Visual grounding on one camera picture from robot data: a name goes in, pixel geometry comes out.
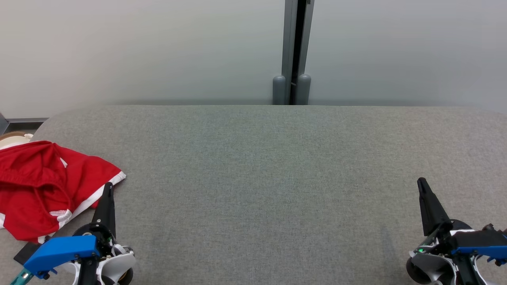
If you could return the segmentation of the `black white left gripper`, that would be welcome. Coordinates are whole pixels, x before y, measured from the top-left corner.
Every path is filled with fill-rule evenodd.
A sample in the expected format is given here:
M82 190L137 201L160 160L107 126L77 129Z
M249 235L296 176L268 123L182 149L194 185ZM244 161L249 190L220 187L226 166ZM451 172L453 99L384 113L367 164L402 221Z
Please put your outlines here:
M94 235L99 253L87 258L75 258L60 265L60 269L74 274L74 285L129 285L136 259L131 247L124 247L116 241L112 182L104 185L92 223L82 226L74 235Z

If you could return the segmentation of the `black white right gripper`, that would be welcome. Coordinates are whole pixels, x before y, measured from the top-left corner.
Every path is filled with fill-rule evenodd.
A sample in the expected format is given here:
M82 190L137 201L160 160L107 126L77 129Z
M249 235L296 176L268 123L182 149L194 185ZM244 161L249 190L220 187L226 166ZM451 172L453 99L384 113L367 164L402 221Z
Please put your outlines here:
M421 222L425 240L410 252L407 274L422 285L490 285L477 267L477 251L461 253L453 242L456 234L472 233L465 222L451 220L427 180L417 180Z

